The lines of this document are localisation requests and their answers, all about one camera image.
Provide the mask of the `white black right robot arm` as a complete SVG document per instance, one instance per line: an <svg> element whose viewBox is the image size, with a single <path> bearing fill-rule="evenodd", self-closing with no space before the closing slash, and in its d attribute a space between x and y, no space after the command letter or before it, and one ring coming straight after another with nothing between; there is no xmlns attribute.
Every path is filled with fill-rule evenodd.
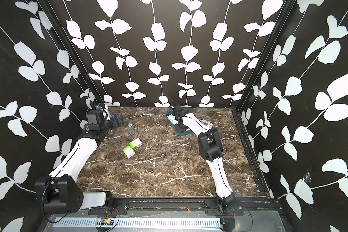
<svg viewBox="0 0 348 232"><path fill-rule="evenodd" d="M236 206L236 196L224 170L224 149L218 130L201 122L192 109L185 110L180 105L172 107L167 119L178 135L190 131L197 135L199 153L208 164L215 183L218 210L224 215L230 213Z"/></svg>

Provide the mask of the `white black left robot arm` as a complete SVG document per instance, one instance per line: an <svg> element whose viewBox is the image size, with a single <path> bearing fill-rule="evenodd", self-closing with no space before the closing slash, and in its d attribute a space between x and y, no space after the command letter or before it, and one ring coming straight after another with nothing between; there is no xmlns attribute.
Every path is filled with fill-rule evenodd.
<svg viewBox="0 0 348 232"><path fill-rule="evenodd" d="M34 185L40 210L46 216L110 205L112 197L109 193L83 192L77 179L106 135L112 129L124 125L123 116L97 109L89 111L87 119L87 124L66 158L47 177L38 178Z"/></svg>

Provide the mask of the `light blue tissue pack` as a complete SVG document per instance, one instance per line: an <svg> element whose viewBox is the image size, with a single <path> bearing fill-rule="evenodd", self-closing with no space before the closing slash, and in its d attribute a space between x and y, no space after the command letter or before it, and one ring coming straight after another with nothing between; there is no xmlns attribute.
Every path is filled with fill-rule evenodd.
<svg viewBox="0 0 348 232"><path fill-rule="evenodd" d="M174 115L168 115L167 118L169 119L169 121L173 124L176 125L177 124L177 120L175 118Z"/></svg>

